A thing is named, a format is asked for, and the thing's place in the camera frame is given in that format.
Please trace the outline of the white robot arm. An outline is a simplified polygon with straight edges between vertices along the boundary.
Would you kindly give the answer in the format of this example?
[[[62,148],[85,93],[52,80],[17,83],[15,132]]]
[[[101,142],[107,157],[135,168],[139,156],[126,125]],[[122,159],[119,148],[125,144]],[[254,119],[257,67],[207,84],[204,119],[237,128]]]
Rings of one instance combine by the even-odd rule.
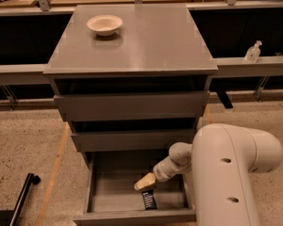
[[[274,135],[212,123],[192,143],[173,144],[134,188],[139,191],[190,171],[198,226],[260,226],[249,175],[273,171],[282,159],[283,147]]]

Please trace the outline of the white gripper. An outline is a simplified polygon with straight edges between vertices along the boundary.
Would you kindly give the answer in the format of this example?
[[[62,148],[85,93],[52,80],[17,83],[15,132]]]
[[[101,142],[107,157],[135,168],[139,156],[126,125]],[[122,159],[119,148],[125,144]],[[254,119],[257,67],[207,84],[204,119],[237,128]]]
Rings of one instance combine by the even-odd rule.
[[[134,189],[139,191],[149,187],[156,182],[156,179],[159,182],[167,182],[176,176],[180,172],[181,168],[181,165],[177,164],[170,156],[168,156],[154,166],[153,173],[149,172],[143,176],[134,185]]]

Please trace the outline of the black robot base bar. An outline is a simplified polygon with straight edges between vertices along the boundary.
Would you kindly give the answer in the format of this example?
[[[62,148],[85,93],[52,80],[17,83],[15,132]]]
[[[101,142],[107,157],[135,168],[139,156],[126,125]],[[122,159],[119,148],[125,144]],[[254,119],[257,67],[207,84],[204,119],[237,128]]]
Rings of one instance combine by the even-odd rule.
[[[12,210],[0,210],[0,226],[16,226],[19,219],[29,189],[32,185],[37,185],[41,181],[39,175],[28,173],[23,184],[20,195]]]

